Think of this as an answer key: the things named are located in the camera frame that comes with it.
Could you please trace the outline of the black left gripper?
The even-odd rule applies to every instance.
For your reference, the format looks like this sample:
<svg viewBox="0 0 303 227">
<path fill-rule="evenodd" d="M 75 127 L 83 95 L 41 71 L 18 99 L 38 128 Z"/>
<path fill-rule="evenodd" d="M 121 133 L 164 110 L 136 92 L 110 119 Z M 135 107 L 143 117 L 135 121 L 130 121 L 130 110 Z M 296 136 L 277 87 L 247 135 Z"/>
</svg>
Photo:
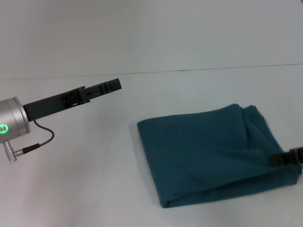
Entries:
<svg viewBox="0 0 303 227">
<path fill-rule="evenodd" d="M 23 108 L 28 120 L 31 122 L 69 108 L 85 104 L 93 98 L 97 98 L 120 89 L 122 89 L 120 80 L 114 79 L 88 88 L 79 87 L 68 92 L 41 99 L 23 105 Z"/>
</svg>

